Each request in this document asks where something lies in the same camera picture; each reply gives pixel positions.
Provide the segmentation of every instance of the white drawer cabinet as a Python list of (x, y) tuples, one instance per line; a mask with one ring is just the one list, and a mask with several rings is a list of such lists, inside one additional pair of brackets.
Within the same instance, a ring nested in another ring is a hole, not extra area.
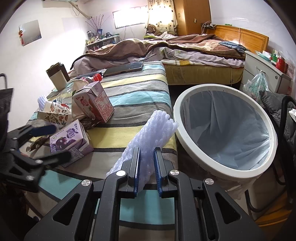
[(259, 74), (260, 70), (265, 73), (271, 92), (287, 94), (291, 78), (265, 59), (249, 51), (246, 51), (246, 62), (239, 90), (242, 91), (242, 86)]

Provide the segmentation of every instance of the wall picture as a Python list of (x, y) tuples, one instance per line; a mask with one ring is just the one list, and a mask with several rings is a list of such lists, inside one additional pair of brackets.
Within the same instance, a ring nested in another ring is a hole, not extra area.
[(19, 27), (19, 36), (22, 46), (41, 39), (38, 20), (24, 23)]

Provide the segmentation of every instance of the polka dot curtain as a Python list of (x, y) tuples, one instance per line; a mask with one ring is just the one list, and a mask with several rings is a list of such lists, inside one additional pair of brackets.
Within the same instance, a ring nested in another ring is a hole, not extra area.
[(147, 0), (148, 20), (145, 28), (153, 24), (160, 32), (176, 35), (177, 18), (173, 0)]

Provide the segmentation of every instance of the silver screw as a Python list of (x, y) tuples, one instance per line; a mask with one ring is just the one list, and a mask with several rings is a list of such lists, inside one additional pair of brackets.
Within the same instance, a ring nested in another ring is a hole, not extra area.
[(208, 185), (212, 185), (212, 184), (214, 184), (214, 180), (211, 179), (211, 178), (207, 178), (207, 179), (205, 180), (205, 183), (208, 184)]
[(35, 160), (35, 162), (36, 162), (37, 164), (41, 164), (41, 163), (43, 163), (42, 160)]
[(177, 175), (179, 175), (179, 171), (173, 169), (173, 170), (170, 170), (170, 174), (173, 175), (173, 176), (177, 176)]
[(126, 172), (124, 170), (120, 170), (116, 173), (116, 175), (119, 177), (123, 177), (125, 174), (126, 174)]
[(90, 185), (91, 184), (91, 181), (90, 180), (88, 180), (88, 179), (85, 179), (85, 180), (83, 180), (82, 182), (81, 182), (81, 185), (82, 186), (88, 186), (88, 185)]
[(26, 176), (26, 179), (27, 179), (28, 181), (33, 181), (33, 180), (34, 180), (34, 177), (31, 176), (31, 175), (28, 175), (28, 176)]

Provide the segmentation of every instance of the wooden headboard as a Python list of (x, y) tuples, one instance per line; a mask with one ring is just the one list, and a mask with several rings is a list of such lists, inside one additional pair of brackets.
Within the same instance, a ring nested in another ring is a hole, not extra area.
[(263, 34), (244, 28), (225, 25), (217, 25), (216, 29), (208, 28), (207, 34), (215, 34), (224, 40), (241, 44), (253, 53), (255, 53), (255, 51), (262, 52), (266, 50), (269, 40), (269, 37)]

